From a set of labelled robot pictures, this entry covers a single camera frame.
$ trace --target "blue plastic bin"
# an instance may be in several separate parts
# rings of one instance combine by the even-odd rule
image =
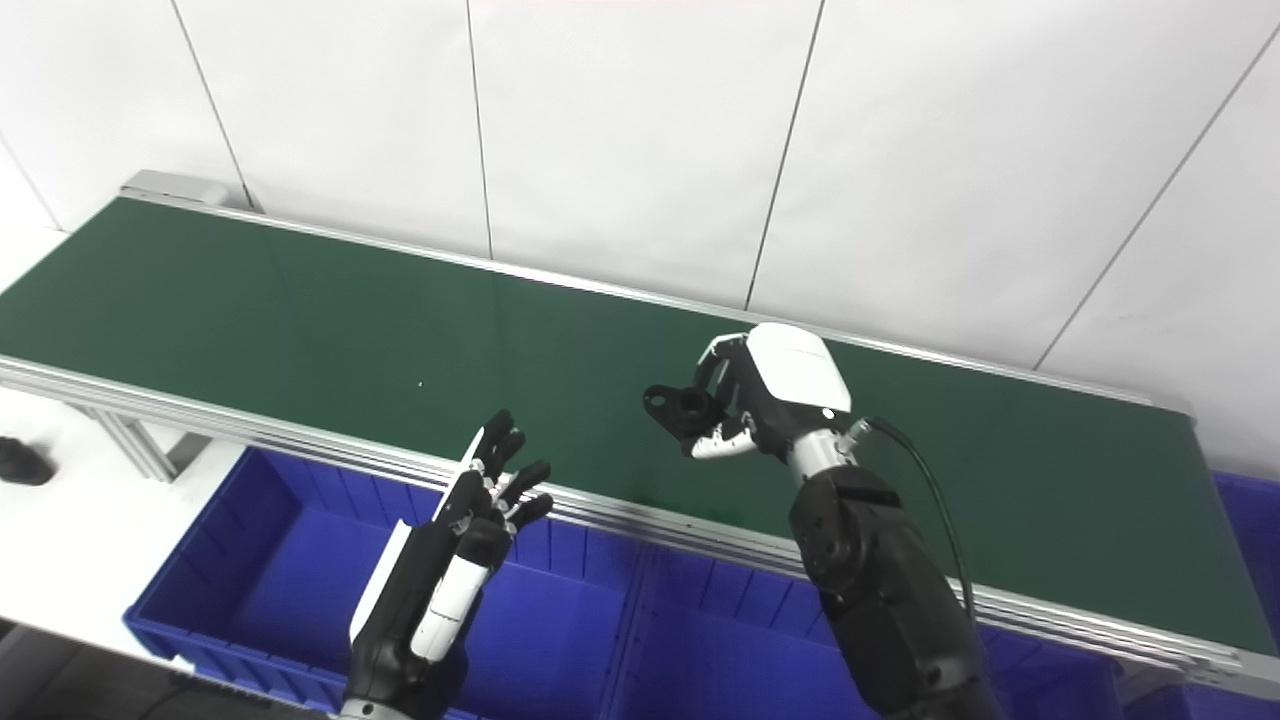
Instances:
[[[1280,644],[1280,483],[1215,473],[1253,588]]]
[[[347,628],[397,519],[439,493],[250,450],[125,623],[151,652],[325,711],[346,683]],[[467,639],[460,710],[594,719],[636,562],[635,541],[562,523],[521,533]]]
[[[1129,705],[1125,720],[1280,720],[1280,703],[1206,685],[1170,685]]]
[[[332,712],[390,528],[438,498],[247,451],[125,623],[156,655]],[[1121,717],[1110,660],[983,634],[1012,720]],[[467,653],[458,719],[873,717],[810,584],[564,523],[520,534]]]
[[[1120,720],[1115,664],[983,630],[1014,720]],[[672,550],[648,569],[609,717],[870,720],[812,584]]]

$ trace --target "white wall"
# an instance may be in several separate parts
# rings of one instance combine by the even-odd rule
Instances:
[[[1280,49],[1240,86],[1042,366],[1179,392],[1216,466],[1280,478]]]
[[[1280,4],[826,0],[810,58],[818,8],[4,3],[0,219],[74,229],[138,168],[204,176],[274,215],[1187,397],[1216,464],[1280,479],[1280,50],[1216,115]]]

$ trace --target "robotic hand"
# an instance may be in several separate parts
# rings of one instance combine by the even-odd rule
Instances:
[[[759,450],[791,470],[791,532],[872,710],[895,720],[1004,717],[946,575],[897,493],[854,460],[872,425],[851,421],[849,388],[822,338],[777,323],[717,337],[692,386],[653,386],[644,404],[686,456]]]
[[[511,413],[502,410],[476,432],[431,521],[393,532],[352,623],[342,717],[434,719],[452,705],[466,675],[457,646],[480,605],[480,588],[502,566],[515,534],[552,509],[545,493],[521,501],[550,475],[547,462],[499,484],[503,466],[524,445]]]

